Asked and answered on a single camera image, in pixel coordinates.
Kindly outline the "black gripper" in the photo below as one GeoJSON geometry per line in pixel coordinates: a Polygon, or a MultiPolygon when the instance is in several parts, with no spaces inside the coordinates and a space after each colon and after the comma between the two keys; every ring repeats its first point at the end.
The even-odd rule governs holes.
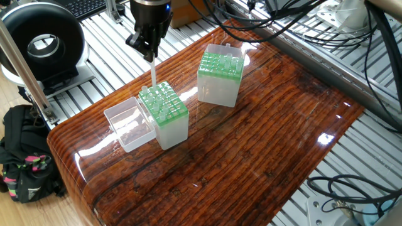
{"type": "Polygon", "coordinates": [[[126,44],[152,62],[158,56],[161,39],[166,36],[171,19],[171,0],[130,0],[135,30],[126,44]]]}

